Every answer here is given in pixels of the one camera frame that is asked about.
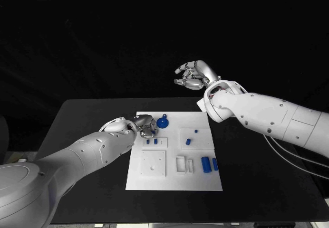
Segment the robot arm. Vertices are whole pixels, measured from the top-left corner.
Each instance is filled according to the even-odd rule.
[[[34,162],[0,166],[0,227],[46,228],[74,182],[129,151],[136,132],[144,138],[157,132],[149,115],[121,117],[102,129]]]
[[[190,88],[188,77],[193,71],[198,71],[194,67],[198,62],[200,60],[188,62],[177,68],[175,74],[181,70],[185,71],[183,83],[178,84],[180,79],[175,79],[175,84]],[[229,117],[236,117],[245,128],[329,158],[329,114],[282,99],[248,93],[235,81],[220,80],[219,76],[213,77],[213,71],[204,70],[207,65],[203,61],[201,66],[201,72],[204,72],[201,77],[210,78],[210,80],[209,83],[204,83],[193,78],[206,86],[203,99],[197,105],[211,120],[219,123]]]

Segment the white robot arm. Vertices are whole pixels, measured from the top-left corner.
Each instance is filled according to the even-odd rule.
[[[235,81],[222,80],[201,60],[183,64],[174,83],[191,90],[206,86],[197,105],[217,123],[236,117],[242,126],[329,158],[329,114],[279,98],[248,93]]]
[[[0,166],[0,227],[47,228],[74,182],[129,151],[136,132],[151,138],[157,127],[149,115],[138,115],[132,121],[116,118],[100,130],[34,162]]]

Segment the blue block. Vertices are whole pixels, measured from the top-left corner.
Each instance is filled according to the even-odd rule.
[[[211,159],[211,164],[213,164],[213,170],[217,170],[217,161],[214,158]]]
[[[207,157],[200,158],[203,172],[210,172],[210,161]]]

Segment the black background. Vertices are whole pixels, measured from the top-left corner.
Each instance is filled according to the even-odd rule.
[[[1,1],[0,114],[8,150],[38,149],[67,99],[201,96],[203,90],[173,84],[174,69],[198,59],[246,91],[329,112],[321,9]]]

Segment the table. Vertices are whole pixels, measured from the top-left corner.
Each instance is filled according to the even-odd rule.
[[[113,118],[129,118],[136,111],[198,111],[198,99],[67,100],[35,159],[96,132]],[[209,118],[209,126],[222,192],[123,190],[128,152],[76,182],[60,199],[51,224],[327,221],[329,207],[308,174],[278,157],[262,135],[235,118],[222,123]]]

